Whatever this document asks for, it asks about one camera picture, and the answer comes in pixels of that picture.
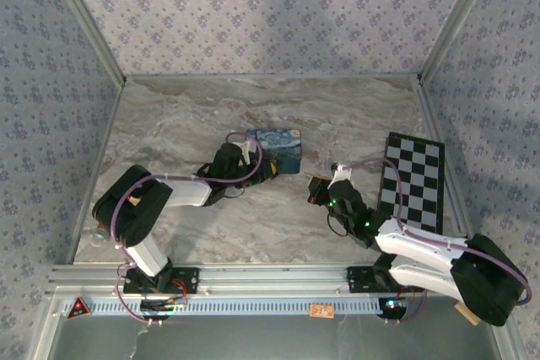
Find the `starry night tin box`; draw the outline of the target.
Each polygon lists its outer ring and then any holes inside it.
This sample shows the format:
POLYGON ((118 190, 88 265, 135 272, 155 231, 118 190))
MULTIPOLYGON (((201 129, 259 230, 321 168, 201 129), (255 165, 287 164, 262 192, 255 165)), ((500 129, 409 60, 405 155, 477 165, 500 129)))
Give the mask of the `starry night tin box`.
POLYGON ((280 175, 296 175, 300 172, 300 130, 250 128, 246 135, 254 137, 261 144, 263 156, 276 164, 280 175))

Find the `black grey checkerboard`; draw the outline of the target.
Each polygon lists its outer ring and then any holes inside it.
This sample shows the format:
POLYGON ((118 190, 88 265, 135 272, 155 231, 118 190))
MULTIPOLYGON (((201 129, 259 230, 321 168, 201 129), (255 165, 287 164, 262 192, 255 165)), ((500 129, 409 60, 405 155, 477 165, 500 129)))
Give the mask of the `black grey checkerboard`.
POLYGON ((386 139, 378 209, 402 222, 443 233, 445 145, 391 132, 386 139))

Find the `orange label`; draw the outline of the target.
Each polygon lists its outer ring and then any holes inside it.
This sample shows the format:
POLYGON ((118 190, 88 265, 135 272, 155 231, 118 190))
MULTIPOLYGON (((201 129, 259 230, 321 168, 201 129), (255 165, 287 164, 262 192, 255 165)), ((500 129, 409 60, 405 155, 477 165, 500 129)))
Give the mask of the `orange label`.
POLYGON ((309 316, 321 319, 333 319, 335 309, 332 304, 310 304, 309 316))

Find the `black round connector board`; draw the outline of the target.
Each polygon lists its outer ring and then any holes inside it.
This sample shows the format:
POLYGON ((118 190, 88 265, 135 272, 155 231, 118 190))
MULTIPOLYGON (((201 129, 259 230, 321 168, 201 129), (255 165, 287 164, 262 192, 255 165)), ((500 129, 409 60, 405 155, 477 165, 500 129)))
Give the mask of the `black round connector board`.
POLYGON ((386 322, 401 322, 408 309, 405 298, 379 298, 381 312, 377 315, 386 322))
POLYGON ((184 309, 188 300, 182 296, 165 299, 143 299, 139 310, 145 320, 167 320, 175 312, 184 309))

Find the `clear round object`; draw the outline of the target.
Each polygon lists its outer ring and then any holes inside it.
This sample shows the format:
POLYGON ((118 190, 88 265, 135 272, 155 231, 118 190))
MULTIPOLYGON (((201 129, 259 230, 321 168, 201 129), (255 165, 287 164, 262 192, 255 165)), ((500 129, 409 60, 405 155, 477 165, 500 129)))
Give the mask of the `clear round object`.
POLYGON ((106 244, 110 239, 110 233, 109 231, 102 227, 101 225, 98 225, 91 233, 89 238, 89 243, 95 247, 101 247, 104 244, 106 244))

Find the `wooden block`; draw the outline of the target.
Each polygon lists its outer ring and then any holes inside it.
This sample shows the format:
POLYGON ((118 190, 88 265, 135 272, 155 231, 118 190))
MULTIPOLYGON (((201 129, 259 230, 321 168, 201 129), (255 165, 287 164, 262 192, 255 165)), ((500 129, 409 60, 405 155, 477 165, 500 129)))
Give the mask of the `wooden block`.
POLYGON ((480 324, 481 320, 463 302, 456 302, 454 308, 471 325, 478 326, 480 324))

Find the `red triangle warning sticker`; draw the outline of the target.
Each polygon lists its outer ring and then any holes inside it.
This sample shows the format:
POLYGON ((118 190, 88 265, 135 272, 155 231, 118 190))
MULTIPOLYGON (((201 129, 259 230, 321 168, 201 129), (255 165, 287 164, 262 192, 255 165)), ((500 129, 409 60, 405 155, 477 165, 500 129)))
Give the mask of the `red triangle warning sticker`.
POLYGON ((66 318, 68 320, 71 320, 86 315, 91 315, 91 310, 84 301, 83 297, 78 295, 73 301, 73 304, 70 307, 69 311, 67 312, 66 318))

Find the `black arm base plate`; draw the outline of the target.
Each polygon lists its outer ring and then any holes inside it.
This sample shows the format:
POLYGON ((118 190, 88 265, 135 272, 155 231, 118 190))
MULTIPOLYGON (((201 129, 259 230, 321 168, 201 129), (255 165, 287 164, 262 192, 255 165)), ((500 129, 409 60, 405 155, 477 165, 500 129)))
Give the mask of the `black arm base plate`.
POLYGON ((172 266, 150 277, 140 269, 131 269, 124 279, 123 292, 128 294, 194 294, 197 292, 199 269, 172 266))
POLYGON ((421 287, 404 287, 395 282, 377 279, 372 266, 349 266, 346 270, 348 290, 351 293, 421 293, 421 287))

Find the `aluminium back frame bar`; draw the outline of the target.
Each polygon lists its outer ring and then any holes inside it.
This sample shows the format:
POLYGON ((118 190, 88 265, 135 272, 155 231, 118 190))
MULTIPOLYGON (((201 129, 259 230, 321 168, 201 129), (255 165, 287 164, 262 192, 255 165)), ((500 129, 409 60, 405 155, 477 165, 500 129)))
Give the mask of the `aluminium back frame bar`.
POLYGON ((180 80, 180 79, 295 79, 295 78, 411 78, 420 80, 417 73, 218 73, 218 74, 137 74, 127 75, 126 80, 180 80))

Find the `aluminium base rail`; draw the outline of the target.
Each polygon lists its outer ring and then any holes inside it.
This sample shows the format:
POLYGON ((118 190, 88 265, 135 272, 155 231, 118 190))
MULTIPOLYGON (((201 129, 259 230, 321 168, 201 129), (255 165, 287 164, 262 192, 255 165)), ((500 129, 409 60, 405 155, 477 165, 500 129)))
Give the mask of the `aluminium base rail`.
MULTIPOLYGON (((346 270, 342 265, 182 265, 199 269, 194 296, 308 296, 349 295, 346 270)), ((451 276, 435 269, 399 261, 392 276, 382 266, 372 266, 378 280, 404 287, 426 288, 434 293, 456 297, 458 289, 451 276)), ((46 285, 46 294, 56 292, 103 293, 112 295, 116 284, 123 292, 125 276, 115 264, 55 266, 46 285)), ((126 294, 131 297, 169 297, 169 294, 126 294)))

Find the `aluminium frame post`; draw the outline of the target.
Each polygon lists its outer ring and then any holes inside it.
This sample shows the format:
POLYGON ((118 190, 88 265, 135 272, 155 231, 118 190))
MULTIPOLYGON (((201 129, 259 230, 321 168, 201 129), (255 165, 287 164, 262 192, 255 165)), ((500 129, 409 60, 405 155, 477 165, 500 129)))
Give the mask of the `aluminium frame post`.
POLYGON ((477 0, 456 0, 452 5, 451 10, 440 29, 440 33, 437 35, 434 44, 427 57, 425 57, 424 63, 418 72, 418 80, 422 85, 429 83, 436 73, 476 1, 477 0))
POLYGON ((126 82, 126 77, 120 69, 111 48, 108 46, 105 37, 93 18, 84 0, 65 0, 70 7, 83 32, 89 39, 90 44, 98 54, 105 70, 109 73, 116 85, 122 87, 126 82))

